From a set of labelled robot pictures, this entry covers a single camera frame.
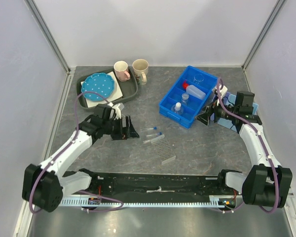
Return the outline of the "clear test tube rack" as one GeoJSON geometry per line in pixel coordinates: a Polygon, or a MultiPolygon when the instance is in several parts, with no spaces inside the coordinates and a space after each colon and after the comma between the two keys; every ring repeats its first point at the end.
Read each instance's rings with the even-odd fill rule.
{"type": "Polygon", "coordinates": [[[162,165],[165,165],[176,159],[176,155],[172,150],[172,146],[164,134],[151,139],[150,142],[158,154],[162,165]]]}

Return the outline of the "small glass stoppered bottle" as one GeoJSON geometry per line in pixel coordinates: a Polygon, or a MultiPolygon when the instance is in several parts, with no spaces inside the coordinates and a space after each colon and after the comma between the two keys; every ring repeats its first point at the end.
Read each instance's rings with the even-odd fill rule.
{"type": "Polygon", "coordinates": [[[181,103],[187,106],[188,100],[189,100],[189,94],[183,93],[181,96],[181,103]]]}

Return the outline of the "round glass flask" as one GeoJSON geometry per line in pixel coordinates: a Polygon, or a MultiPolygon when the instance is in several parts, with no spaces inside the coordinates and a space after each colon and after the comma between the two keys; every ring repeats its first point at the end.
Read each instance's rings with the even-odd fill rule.
{"type": "Polygon", "coordinates": [[[184,112],[184,108],[180,102],[177,102],[171,107],[171,111],[178,115],[182,115],[184,112]]]}

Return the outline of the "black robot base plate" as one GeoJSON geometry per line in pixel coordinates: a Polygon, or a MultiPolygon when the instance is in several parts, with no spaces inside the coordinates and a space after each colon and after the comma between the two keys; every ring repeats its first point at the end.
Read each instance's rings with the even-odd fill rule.
{"type": "Polygon", "coordinates": [[[97,173],[80,170],[91,176],[86,189],[122,202],[208,201],[209,196],[235,196],[234,189],[218,176],[97,173]]]}

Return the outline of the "red cap wash bottle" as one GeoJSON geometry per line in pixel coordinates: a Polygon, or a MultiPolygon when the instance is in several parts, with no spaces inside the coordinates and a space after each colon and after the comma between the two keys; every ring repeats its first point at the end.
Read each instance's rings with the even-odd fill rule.
{"type": "Polygon", "coordinates": [[[192,84],[188,84],[187,82],[183,83],[183,88],[185,89],[186,93],[192,95],[200,100],[204,100],[206,93],[197,88],[192,84]]]}

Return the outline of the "clear glass beaker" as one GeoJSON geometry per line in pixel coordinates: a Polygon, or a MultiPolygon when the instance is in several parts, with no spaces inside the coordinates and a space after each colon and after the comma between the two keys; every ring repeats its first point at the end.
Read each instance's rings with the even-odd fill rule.
{"type": "Polygon", "coordinates": [[[193,82],[200,85],[204,81],[204,76],[202,74],[195,74],[193,82]]]}

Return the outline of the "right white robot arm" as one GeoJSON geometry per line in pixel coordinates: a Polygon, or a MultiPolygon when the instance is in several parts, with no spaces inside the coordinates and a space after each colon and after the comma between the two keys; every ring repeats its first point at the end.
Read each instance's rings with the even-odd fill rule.
{"type": "Polygon", "coordinates": [[[293,174],[275,158],[264,136],[259,116],[253,115],[250,105],[225,107],[212,103],[205,107],[196,119],[205,125],[226,119],[236,127],[244,141],[252,168],[248,175],[238,171],[223,170],[222,178],[216,182],[217,191],[228,194],[233,189],[242,194],[245,204],[270,207],[272,211],[284,207],[293,174]]]}

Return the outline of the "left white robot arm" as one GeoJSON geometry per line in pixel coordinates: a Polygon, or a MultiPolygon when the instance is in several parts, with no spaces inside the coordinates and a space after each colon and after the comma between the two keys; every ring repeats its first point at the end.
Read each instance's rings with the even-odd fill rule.
{"type": "Polygon", "coordinates": [[[94,113],[78,123],[71,137],[49,158],[39,165],[26,167],[23,179],[22,199],[29,203],[32,213],[35,207],[54,211],[62,198],[78,191],[94,194],[98,181],[86,172],[79,171],[65,176],[71,164],[104,135],[113,140],[138,138],[130,116],[123,116],[122,103],[99,104],[94,113]]]}

